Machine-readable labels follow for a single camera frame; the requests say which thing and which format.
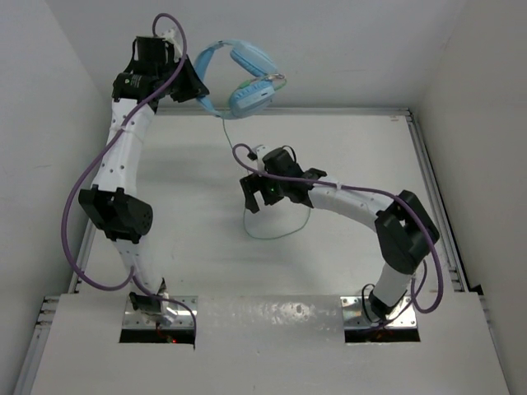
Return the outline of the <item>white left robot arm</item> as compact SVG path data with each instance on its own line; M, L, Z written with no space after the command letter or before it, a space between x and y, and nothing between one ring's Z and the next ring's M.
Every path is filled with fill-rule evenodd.
M153 209L138 197L137 173L143 144L160 99L185 102L206 92L175 38L138 36L128 66L114 80L107 151L78 201L98 230L117 249L130 280L146 294L159 293L162 275L149 251Z

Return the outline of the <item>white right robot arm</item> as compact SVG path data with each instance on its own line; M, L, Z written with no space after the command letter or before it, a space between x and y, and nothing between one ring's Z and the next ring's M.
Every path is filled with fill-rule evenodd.
M245 209L255 214L255 195L272 206L284 198L310 209L331 211L372 230L384 259L379 280L368 296L368 311L382 323L407 290L415 289L414 275L426 257L435 265L440 232L415 193L394 195L383 190L342 184L325 171L304 170L293 150L258 145L248 150L248 175L240 180Z

